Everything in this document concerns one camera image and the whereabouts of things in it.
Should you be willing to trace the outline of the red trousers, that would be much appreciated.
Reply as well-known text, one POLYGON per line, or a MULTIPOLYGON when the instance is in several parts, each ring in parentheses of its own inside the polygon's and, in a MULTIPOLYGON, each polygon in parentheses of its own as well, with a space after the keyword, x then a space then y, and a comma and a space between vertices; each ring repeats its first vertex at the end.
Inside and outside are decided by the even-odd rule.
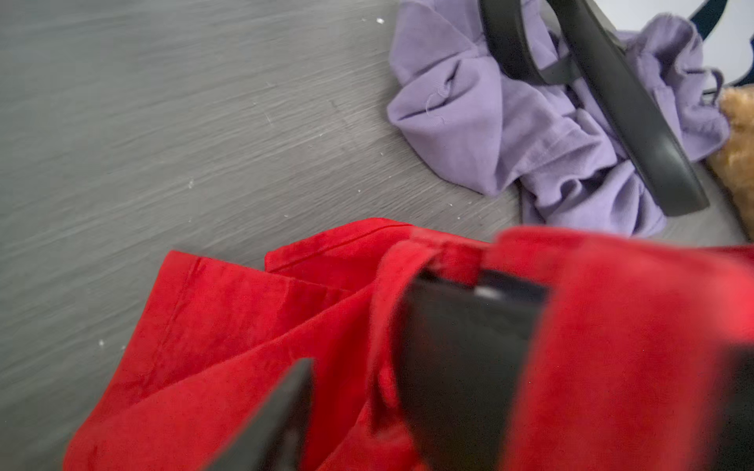
POLYGON ((64 468, 208 470, 286 372, 311 358, 297 470, 433 470, 398 389, 412 282, 475 288, 491 271, 548 288, 615 270, 728 292, 746 304, 753 336, 751 245, 682 248, 543 227, 483 243, 375 218, 271 251, 262 270, 173 251, 64 468))

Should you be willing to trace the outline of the purple trousers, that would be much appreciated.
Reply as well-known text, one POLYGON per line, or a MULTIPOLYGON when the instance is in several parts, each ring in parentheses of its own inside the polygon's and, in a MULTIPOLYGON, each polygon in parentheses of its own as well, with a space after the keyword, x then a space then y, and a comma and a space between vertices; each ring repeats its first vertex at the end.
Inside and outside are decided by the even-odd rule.
MULTIPOLYGON (((662 14, 619 31, 626 59, 692 162, 730 125, 705 103, 702 38, 662 14)), ((522 185, 522 220, 648 237, 666 223, 584 80, 531 86, 502 74, 477 1, 401 1, 390 65, 401 85, 388 119, 442 179, 488 196, 522 185)))

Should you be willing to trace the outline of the black belt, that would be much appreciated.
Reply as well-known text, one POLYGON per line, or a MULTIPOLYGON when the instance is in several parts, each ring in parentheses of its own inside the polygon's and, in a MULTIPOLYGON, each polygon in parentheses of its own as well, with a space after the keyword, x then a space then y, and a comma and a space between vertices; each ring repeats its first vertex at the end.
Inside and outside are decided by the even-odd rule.
POLYGON ((433 470, 749 470, 752 319, 685 276, 486 271, 404 298, 398 389, 433 470))
POLYGON ((522 2, 480 2, 488 49, 501 71, 532 86, 585 80, 663 213, 677 217, 706 209, 708 197, 683 147, 592 8, 579 0, 553 1, 550 6, 569 56, 541 69, 530 53, 522 2))

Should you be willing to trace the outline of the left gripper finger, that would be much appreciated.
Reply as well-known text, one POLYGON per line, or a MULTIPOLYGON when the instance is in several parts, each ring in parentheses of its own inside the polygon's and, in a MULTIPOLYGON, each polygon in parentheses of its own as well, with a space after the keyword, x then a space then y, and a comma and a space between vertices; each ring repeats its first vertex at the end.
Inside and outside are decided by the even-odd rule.
POLYGON ((297 470, 302 461, 312 394, 311 358, 297 361, 208 470, 297 470))

